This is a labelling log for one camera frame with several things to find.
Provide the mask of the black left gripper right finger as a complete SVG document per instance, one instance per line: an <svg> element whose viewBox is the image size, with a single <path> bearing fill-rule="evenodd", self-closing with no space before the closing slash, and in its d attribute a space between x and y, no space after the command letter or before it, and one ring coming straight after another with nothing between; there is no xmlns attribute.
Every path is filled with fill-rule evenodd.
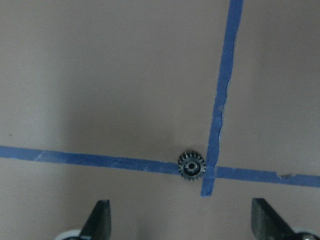
<svg viewBox="0 0 320 240"><path fill-rule="evenodd" d="M292 228L264 198L251 201L251 230L256 240L285 240L294 235Z"/></svg>

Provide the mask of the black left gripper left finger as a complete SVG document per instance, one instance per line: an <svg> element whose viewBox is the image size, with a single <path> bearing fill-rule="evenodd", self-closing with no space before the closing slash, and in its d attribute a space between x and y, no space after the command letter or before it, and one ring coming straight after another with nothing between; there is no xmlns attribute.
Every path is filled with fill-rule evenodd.
<svg viewBox="0 0 320 240"><path fill-rule="evenodd" d="M112 232L109 200L99 200L94 206L78 238L81 240L109 240Z"/></svg>

